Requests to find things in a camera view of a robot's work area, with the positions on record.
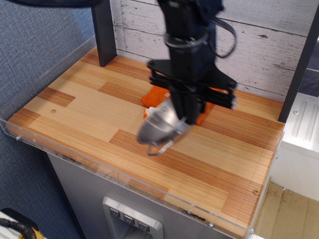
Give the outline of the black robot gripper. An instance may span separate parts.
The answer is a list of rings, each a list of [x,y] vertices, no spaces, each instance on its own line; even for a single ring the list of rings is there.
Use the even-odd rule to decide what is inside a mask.
[[[214,43],[198,46],[169,46],[169,59],[151,60],[148,67],[153,85],[170,90],[171,100],[179,119],[188,124],[199,124],[204,118],[206,102],[233,108],[233,92],[237,82],[215,65],[217,57]],[[190,97],[187,107],[187,96]]]

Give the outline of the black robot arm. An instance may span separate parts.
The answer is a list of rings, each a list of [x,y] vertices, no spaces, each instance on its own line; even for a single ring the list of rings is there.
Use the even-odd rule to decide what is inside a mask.
[[[210,102],[232,108],[235,80],[215,65],[217,57],[225,58],[216,49],[216,28],[236,32],[228,23],[217,18],[224,9],[220,0],[160,0],[164,14],[165,45],[169,59],[151,60],[151,83],[170,91],[178,119],[196,124]]]

